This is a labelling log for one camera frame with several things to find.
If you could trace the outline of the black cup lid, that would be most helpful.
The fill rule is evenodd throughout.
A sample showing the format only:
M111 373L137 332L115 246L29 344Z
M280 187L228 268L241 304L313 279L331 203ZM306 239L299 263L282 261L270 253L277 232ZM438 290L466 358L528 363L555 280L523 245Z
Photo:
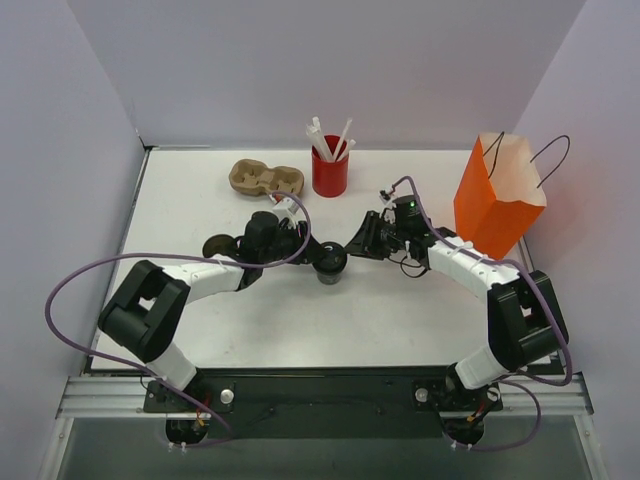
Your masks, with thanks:
M325 275L335 275L341 273L347 264L347 253L344 248L336 242L327 241L321 244L323 253L320 258L313 263L317 272Z

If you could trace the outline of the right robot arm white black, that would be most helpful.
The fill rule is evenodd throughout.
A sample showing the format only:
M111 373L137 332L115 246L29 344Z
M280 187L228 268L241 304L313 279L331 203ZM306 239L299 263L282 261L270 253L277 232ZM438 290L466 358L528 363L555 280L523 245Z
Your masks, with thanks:
M497 262L446 228L434 228L412 195L394 199L382 212L369 211L345 247L354 257L386 260L402 252L427 272L465 287L487 308L487 340L447 368L446 401L464 408L482 389L568 344L569 335L549 277L522 273Z

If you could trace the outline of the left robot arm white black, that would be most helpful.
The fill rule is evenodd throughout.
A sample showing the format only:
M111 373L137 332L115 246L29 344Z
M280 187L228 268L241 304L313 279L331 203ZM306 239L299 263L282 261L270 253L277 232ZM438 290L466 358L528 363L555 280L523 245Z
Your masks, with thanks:
M218 234L202 247L203 262L162 267L137 262L103 308L98 327L169 385L168 400L190 411L201 403L197 367L173 342L186 305L254 284L262 267L278 261L317 266L330 247L308 236L308 223L292 225L273 213L253 214L244 234Z

